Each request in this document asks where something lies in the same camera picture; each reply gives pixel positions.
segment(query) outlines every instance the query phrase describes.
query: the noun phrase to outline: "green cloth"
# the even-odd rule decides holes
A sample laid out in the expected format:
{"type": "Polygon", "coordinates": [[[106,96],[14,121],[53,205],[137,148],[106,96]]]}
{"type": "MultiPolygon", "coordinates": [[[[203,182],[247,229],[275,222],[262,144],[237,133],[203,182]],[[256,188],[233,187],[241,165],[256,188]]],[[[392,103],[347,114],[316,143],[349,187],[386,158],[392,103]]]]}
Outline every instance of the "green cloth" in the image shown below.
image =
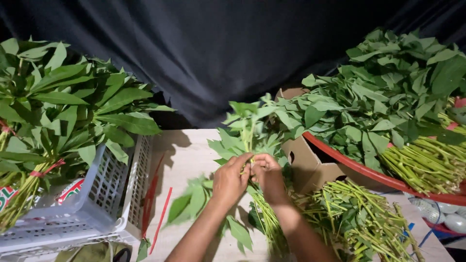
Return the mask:
{"type": "MultiPolygon", "coordinates": [[[[125,248],[121,243],[111,242],[113,247],[113,257],[125,248]]],[[[61,251],[55,262],[66,262],[76,253],[76,249],[61,251]]],[[[110,248],[108,243],[96,243],[83,246],[74,256],[71,262],[112,262],[110,261],[110,248]]]]}

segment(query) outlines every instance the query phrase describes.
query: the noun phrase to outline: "wooden table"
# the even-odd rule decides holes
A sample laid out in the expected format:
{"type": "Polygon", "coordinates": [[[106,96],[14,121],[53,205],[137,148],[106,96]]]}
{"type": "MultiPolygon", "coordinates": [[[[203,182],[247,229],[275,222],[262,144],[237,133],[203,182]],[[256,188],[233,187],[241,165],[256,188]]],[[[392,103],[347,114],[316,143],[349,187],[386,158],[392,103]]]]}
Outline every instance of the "wooden table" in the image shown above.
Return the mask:
{"type": "MultiPolygon", "coordinates": [[[[173,190],[169,206],[171,202],[184,191],[189,178],[199,177],[202,174],[208,177],[211,172],[214,172],[218,168],[219,165],[213,160],[220,157],[214,150],[209,148],[207,139],[219,140],[217,130],[164,131],[162,135],[154,138],[151,174],[155,172],[157,164],[163,154],[164,159],[158,172],[158,188],[156,190],[155,205],[152,209],[154,215],[147,230],[147,237],[150,238],[151,241],[157,229],[170,187],[172,187],[173,190]]],[[[415,223],[412,233],[418,243],[420,243],[429,232],[430,228],[424,223],[416,208],[410,204],[402,193],[390,193],[384,196],[387,197],[389,202],[398,202],[408,222],[415,223]]],[[[234,239],[228,231],[224,238],[217,239],[211,243],[205,261],[269,261],[265,236],[255,229],[252,230],[252,227],[247,222],[247,213],[251,200],[251,197],[245,194],[240,200],[238,208],[234,211],[234,216],[250,228],[254,252],[246,250],[246,256],[242,255],[237,248],[236,239],[234,239]]],[[[165,213],[163,225],[165,224],[167,215],[168,211],[165,213]]],[[[164,261],[190,226],[191,223],[187,222],[179,226],[170,226],[161,230],[158,234],[158,240],[153,253],[144,261],[164,261]]],[[[133,249],[132,261],[136,260],[137,248],[138,247],[134,247],[133,249]]],[[[427,239],[422,246],[422,250],[427,262],[454,262],[434,234],[431,234],[427,239]]],[[[374,261],[379,261],[378,256],[374,257],[374,261]]]]}

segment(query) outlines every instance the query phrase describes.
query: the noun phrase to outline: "black fabric backdrop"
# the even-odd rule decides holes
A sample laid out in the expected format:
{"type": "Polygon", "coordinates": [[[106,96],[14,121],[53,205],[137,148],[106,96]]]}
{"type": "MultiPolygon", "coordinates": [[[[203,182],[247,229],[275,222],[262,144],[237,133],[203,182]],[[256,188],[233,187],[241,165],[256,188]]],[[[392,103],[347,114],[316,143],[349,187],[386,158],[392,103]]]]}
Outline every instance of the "black fabric backdrop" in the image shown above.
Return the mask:
{"type": "Polygon", "coordinates": [[[192,125],[211,128],[228,101],[326,74],[378,26],[420,28],[464,51],[465,14],[466,0],[4,0],[0,30],[1,40],[31,35],[111,57],[192,125]]]}

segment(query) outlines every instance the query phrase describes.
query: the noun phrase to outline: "hand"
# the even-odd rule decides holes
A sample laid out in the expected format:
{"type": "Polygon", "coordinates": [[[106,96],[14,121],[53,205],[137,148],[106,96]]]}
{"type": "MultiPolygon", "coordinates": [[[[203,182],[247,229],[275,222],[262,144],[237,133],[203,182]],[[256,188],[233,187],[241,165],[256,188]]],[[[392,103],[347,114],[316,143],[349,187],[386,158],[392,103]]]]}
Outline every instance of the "hand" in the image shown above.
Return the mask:
{"type": "Polygon", "coordinates": [[[259,182],[264,199],[272,208],[291,203],[283,183],[281,166],[271,155],[255,155],[252,171],[256,175],[252,181],[259,182]]]}
{"type": "Polygon", "coordinates": [[[219,168],[213,175],[212,199],[220,205],[230,209],[238,201],[247,187],[248,173],[241,173],[246,161],[253,156],[252,153],[245,153],[239,157],[231,157],[230,160],[219,168]]]}

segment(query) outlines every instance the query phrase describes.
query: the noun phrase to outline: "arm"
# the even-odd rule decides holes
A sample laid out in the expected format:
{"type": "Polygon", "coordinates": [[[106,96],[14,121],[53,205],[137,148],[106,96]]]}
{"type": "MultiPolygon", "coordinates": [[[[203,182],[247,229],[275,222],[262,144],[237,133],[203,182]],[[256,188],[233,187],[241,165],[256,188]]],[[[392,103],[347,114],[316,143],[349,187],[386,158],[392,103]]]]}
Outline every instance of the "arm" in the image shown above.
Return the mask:
{"type": "Polygon", "coordinates": [[[281,167],[275,159],[269,154],[259,154],[254,156],[254,160],[252,171],[256,176],[252,179],[259,182],[264,198],[274,210],[288,245],[298,261],[339,261],[289,201],[281,167]]]}
{"type": "Polygon", "coordinates": [[[251,153],[232,157],[213,176],[213,193],[204,210],[168,255],[166,262],[200,262],[226,213],[243,195],[249,174],[240,174],[251,153]]]}

